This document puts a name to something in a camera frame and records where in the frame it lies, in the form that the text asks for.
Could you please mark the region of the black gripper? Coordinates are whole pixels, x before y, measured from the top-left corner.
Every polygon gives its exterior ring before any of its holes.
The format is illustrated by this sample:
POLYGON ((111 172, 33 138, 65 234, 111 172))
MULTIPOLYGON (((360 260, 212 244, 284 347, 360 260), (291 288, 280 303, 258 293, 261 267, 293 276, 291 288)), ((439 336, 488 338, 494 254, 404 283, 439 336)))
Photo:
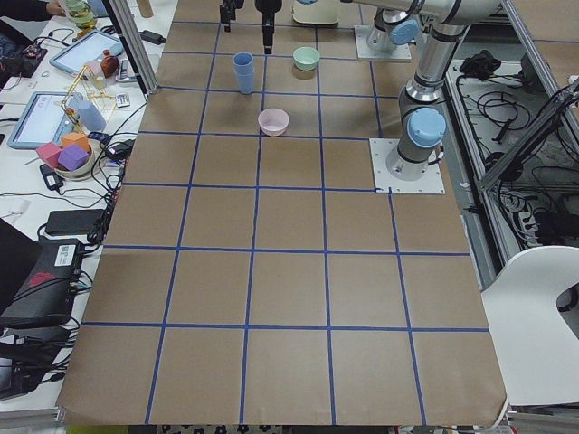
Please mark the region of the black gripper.
POLYGON ((262 40, 265 54, 272 54, 274 15, 282 8, 281 0, 255 0, 255 8, 262 14, 262 40))

